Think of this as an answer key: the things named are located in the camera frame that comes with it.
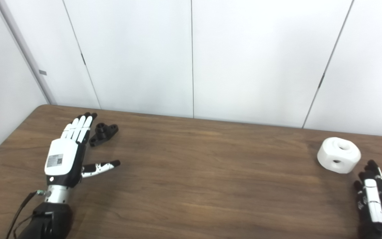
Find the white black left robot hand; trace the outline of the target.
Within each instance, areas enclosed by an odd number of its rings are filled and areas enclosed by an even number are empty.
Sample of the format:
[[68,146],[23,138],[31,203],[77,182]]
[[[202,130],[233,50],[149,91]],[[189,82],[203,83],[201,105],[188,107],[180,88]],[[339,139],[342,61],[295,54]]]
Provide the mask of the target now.
[[66,125],[62,135],[53,140],[44,165],[47,186],[74,188],[83,178],[96,176],[121,165],[121,162],[83,164],[87,145],[97,147],[108,142],[119,128],[116,124],[99,123],[90,136],[97,113],[84,113]]

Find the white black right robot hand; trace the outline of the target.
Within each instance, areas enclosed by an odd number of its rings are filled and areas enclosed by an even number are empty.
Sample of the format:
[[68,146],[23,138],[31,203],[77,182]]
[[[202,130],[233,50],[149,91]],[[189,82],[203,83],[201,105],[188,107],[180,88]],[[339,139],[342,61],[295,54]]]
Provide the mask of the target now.
[[359,215],[359,239],[382,239],[382,171],[369,160],[354,181],[356,208]]

